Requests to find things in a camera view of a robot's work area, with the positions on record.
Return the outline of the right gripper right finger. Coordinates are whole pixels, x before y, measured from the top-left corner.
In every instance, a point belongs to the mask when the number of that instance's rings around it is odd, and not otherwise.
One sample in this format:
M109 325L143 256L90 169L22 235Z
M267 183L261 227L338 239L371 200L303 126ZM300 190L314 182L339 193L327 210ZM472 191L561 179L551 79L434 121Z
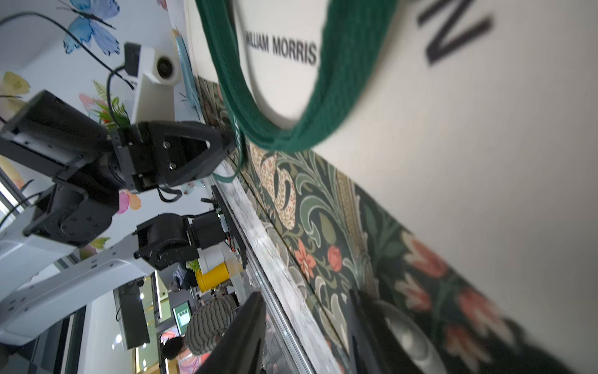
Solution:
M347 317L352 373L447 373L425 333L398 308L352 290Z

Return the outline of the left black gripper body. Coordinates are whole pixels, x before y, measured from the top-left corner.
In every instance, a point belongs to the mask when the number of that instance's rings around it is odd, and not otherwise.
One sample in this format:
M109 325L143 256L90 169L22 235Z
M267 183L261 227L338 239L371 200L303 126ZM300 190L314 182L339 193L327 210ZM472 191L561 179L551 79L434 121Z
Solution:
M109 131L124 187L132 192L172 189L187 182L185 122L149 121Z

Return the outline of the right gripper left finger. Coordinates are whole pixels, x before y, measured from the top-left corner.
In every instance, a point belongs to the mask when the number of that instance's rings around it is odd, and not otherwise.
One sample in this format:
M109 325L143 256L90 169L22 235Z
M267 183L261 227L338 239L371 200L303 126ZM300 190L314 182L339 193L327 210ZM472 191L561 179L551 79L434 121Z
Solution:
M197 374L259 374L266 340L266 303L254 291Z

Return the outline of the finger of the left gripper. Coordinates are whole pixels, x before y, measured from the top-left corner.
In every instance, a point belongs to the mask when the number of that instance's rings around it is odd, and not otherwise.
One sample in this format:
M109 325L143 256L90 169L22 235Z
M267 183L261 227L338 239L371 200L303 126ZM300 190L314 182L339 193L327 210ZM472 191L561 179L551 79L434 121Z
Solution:
M199 122L150 122L157 184L176 187L210 175L236 147L231 129Z

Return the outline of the cream bag green handles floral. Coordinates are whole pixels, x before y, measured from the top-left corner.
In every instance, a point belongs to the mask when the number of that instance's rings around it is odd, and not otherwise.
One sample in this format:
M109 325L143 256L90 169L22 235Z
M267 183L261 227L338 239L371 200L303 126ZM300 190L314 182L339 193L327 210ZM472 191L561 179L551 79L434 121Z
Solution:
M314 151L402 224L397 286L477 371L597 371L595 1L191 1L257 150Z

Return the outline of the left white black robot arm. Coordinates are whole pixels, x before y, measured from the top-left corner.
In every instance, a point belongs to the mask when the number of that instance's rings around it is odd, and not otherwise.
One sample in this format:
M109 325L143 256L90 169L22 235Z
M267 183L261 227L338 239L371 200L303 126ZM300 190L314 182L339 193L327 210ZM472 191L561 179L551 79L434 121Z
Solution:
M23 346L95 299L224 241L216 211L162 213L111 248L37 283L56 260L90 244L118 213L122 190L177 193L235 148L233 132L174 118L182 53L125 46L136 81L127 126L107 129L48 91L1 131L1 153L53 185L1 230L1 342Z

